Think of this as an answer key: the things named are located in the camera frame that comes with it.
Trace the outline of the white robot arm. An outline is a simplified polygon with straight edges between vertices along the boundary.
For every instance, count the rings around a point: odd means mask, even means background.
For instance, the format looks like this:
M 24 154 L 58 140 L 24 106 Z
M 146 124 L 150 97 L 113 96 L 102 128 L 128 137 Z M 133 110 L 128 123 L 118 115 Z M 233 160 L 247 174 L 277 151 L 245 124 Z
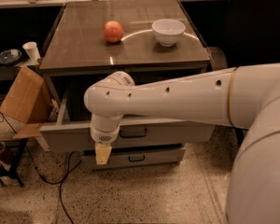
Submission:
M 125 115 L 245 129 L 231 171 L 224 224 L 280 224 L 280 63 L 135 85 L 116 72 L 84 94 L 91 137 L 113 142 Z

